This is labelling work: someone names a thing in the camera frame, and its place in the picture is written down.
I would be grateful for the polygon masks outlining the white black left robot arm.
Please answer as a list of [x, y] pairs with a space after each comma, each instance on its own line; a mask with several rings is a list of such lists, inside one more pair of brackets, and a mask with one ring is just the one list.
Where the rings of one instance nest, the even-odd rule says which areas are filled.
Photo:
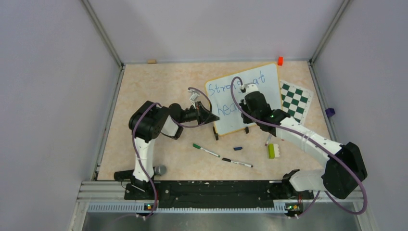
[[195, 106], [182, 109], [178, 103], [169, 107], [161, 107], [151, 101], [146, 101], [130, 118], [128, 127], [135, 143], [135, 168], [130, 176], [130, 182], [136, 187], [136, 193], [143, 199], [152, 197], [154, 186], [150, 183], [155, 169], [153, 167], [153, 150], [155, 140], [164, 135], [177, 140], [184, 127], [182, 123], [196, 121], [198, 125], [218, 121], [220, 118], [211, 110], [206, 109], [198, 101]]

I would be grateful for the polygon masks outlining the yellow framed whiteboard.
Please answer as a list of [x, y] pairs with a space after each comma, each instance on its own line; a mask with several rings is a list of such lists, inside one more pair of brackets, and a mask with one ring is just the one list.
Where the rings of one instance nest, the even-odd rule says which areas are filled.
[[205, 90], [213, 107], [212, 113], [219, 117], [219, 120], [214, 122], [214, 127], [220, 136], [255, 125], [243, 123], [241, 111], [231, 97], [230, 90], [233, 90], [238, 103], [244, 99], [244, 93], [240, 91], [240, 81], [232, 80], [236, 76], [240, 77], [244, 84], [255, 84], [264, 94], [271, 109], [282, 108], [279, 71], [275, 62], [212, 79], [206, 82]]

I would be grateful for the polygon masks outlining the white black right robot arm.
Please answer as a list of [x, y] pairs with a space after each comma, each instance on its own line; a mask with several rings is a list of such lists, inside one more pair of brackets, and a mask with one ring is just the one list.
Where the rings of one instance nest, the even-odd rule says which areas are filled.
[[255, 122], [262, 131], [288, 141], [314, 158], [318, 170], [293, 170], [284, 177], [282, 192], [295, 198], [302, 191], [327, 191], [338, 199], [345, 199], [357, 187], [362, 187], [367, 171], [360, 148], [352, 143], [332, 141], [298, 123], [281, 109], [272, 110], [264, 94], [246, 91], [239, 103], [245, 123]]

